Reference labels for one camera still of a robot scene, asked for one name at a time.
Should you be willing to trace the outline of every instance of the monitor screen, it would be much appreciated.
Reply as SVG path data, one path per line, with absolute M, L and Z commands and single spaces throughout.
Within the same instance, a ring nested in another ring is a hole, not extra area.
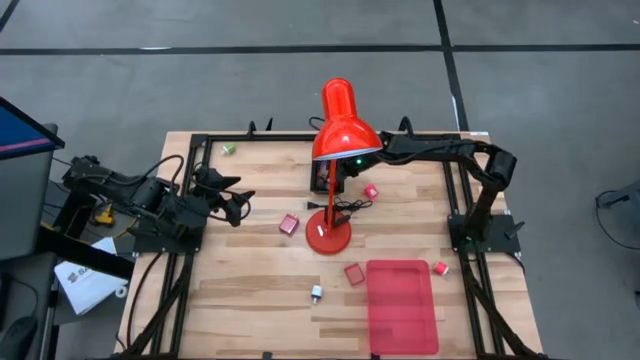
M 55 134 L 0 98 L 0 159 L 63 147 Z

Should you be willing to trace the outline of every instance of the lamp base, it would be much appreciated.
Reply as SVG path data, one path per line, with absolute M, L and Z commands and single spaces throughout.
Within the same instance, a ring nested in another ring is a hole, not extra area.
M 344 217 L 336 212 L 335 218 Z M 323 255 L 337 254 L 349 245 L 351 241 L 351 224 L 346 222 L 331 229 L 327 234 L 327 223 L 324 221 L 324 210 L 313 214 L 307 221 L 307 243 L 313 251 Z

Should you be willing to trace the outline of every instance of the lamp shade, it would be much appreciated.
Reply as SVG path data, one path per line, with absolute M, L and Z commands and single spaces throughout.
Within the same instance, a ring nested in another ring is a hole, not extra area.
M 313 142 L 314 160 L 334 160 L 382 149 L 375 130 L 358 118 L 351 84 L 340 78 L 322 89 L 325 123 Z

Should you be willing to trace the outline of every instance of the desk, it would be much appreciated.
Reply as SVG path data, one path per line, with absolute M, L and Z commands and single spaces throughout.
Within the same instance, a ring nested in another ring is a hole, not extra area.
M 186 157 L 190 137 L 187 132 L 168 133 L 162 156 Z M 488 136 L 474 138 L 488 141 Z M 327 199 L 309 191 L 311 142 L 241 142 L 229 157 L 221 155 L 222 145 L 214 143 L 211 166 L 223 175 L 242 177 L 232 190 L 252 189 L 256 195 L 251 199 L 251 215 L 240 227 L 215 220 L 208 223 L 202 249 L 195 257 L 181 358 L 256 358 L 271 351 L 276 358 L 368 359 L 366 287 L 351 287 L 343 268 L 358 262 L 364 269 L 373 259 L 446 262 L 451 267 L 449 274 L 431 278 L 440 339 L 440 353 L 435 357 L 475 358 L 460 266 L 446 225 L 450 209 L 442 164 L 378 165 L 348 179 L 343 199 L 363 198 L 362 190 L 369 183 L 376 185 L 380 195 L 372 207 L 354 214 L 353 238 L 347 249 L 323 256 L 309 249 L 304 235 L 306 220 L 317 211 L 306 210 L 306 202 L 326 203 Z M 482 164 L 486 158 L 478 160 Z M 170 178 L 176 166 L 165 163 L 159 176 Z M 458 203 L 464 204 L 457 167 L 452 167 Z M 479 184 L 472 180 L 471 186 L 477 196 Z M 494 207 L 500 211 L 505 206 L 500 197 Z M 287 213 L 301 220 L 292 237 L 278 231 Z M 137 288 L 153 256 L 136 261 L 131 289 Z M 156 263 L 141 291 L 132 338 L 157 309 L 166 258 Z M 523 341 L 541 351 L 521 268 L 502 254 L 487 254 L 487 261 L 497 307 Z M 315 284 L 325 289 L 318 305 L 312 305 L 310 298 Z M 120 326 L 123 338 L 133 292 Z M 484 312 L 480 312 L 486 325 Z M 167 319 L 163 351 L 169 348 L 173 324 L 171 314 Z M 491 351 L 488 326 L 483 331 Z

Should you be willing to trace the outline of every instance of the red desk lamp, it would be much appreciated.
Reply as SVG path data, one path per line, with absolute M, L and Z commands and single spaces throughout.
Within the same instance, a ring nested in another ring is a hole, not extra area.
M 330 255 L 342 251 L 351 240 L 351 224 L 335 226 L 335 221 L 344 216 L 333 211 L 336 159 L 378 151 L 382 149 L 382 142 L 373 128 L 358 118 L 353 88 L 347 80 L 329 80 L 322 89 L 322 102 L 325 123 L 313 141 L 313 160 L 331 161 L 329 206 L 311 216 L 306 234 L 314 251 Z

